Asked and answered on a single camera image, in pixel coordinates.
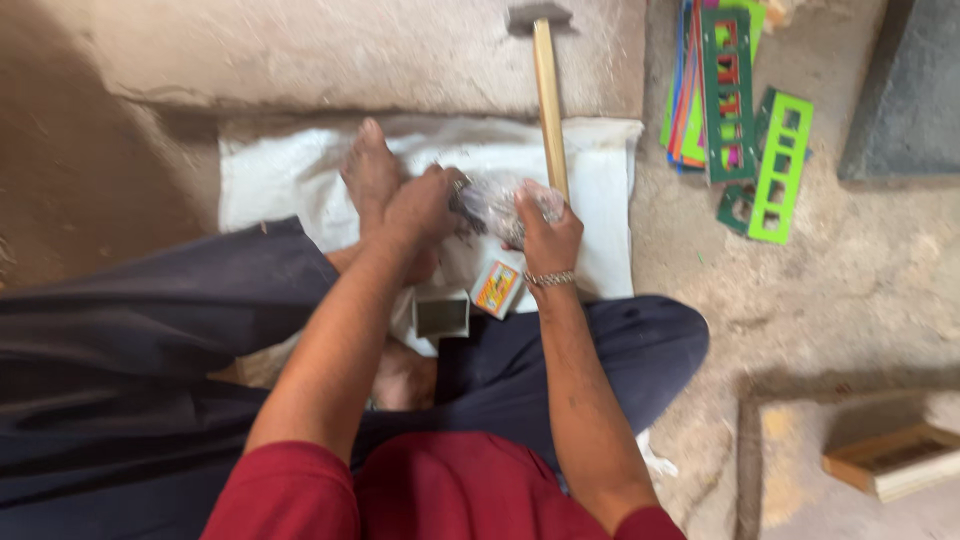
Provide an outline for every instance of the hammer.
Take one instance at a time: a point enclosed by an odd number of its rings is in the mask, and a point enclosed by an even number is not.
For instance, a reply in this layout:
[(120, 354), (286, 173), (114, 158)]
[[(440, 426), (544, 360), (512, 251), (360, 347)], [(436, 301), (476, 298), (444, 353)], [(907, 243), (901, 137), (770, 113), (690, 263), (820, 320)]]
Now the hammer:
[(557, 68), (553, 60), (550, 26), (569, 28), (573, 13), (556, 4), (536, 4), (507, 10), (507, 33), (513, 36), (534, 34), (534, 66), (537, 69), (537, 91), (540, 96), (540, 126), (543, 128), (543, 149), (546, 151), (546, 172), (550, 185), (556, 187), (569, 203), (566, 188), (566, 155), (564, 132), (560, 124), (560, 97), (557, 94)]

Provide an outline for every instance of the wrist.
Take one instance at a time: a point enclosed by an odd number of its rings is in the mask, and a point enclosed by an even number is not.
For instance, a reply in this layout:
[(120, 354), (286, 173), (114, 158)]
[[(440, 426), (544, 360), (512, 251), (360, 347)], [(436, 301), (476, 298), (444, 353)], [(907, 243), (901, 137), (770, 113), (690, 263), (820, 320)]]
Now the wrist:
[(396, 250), (404, 254), (413, 255), (420, 246), (420, 239), (416, 234), (410, 233), (403, 228), (381, 227), (377, 230), (373, 242), (380, 244), (381, 248)]
[(568, 312), (572, 307), (580, 308), (575, 283), (563, 283), (552, 286), (531, 286), (530, 292), (537, 301), (540, 319), (549, 320), (560, 313)]

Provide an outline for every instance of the wooden hammer handle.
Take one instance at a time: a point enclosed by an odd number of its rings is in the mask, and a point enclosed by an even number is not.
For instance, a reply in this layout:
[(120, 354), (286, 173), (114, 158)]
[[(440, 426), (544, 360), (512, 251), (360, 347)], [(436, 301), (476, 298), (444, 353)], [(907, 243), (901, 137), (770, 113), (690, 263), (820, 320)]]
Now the wooden hammer handle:
[(537, 91), (540, 95), (540, 125), (543, 127), (543, 149), (546, 151), (546, 172), (550, 185), (570, 202), (566, 188), (566, 155), (564, 131), (560, 124), (560, 96), (557, 93), (557, 67), (553, 60), (550, 22), (534, 22), (534, 65), (537, 68)]

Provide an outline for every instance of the silver bracelet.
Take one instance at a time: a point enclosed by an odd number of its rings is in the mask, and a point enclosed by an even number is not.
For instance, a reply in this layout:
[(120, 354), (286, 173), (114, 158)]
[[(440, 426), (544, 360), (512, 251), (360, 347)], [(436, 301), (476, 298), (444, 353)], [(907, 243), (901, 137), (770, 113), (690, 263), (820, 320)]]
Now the silver bracelet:
[(565, 272), (557, 272), (555, 274), (544, 274), (542, 276), (534, 276), (530, 272), (523, 273), (523, 279), (528, 283), (538, 286), (538, 287), (549, 287), (553, 285), (562, 285), (564, 283), (573, 283), (573, 270), (567, 270)]

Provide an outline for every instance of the red sleeve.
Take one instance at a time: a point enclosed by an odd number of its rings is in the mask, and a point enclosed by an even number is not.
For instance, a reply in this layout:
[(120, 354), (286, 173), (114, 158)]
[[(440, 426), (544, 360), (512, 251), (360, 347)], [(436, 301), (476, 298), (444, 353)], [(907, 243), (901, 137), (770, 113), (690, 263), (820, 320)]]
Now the red sleeve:
[(206, 522), (204, 539), (359, 538), (347, 465), (313, 443), (286, 441), (244, 455)]
[(686, 540), (659, 506), (647, 506), (627, 516), (613, 540)]

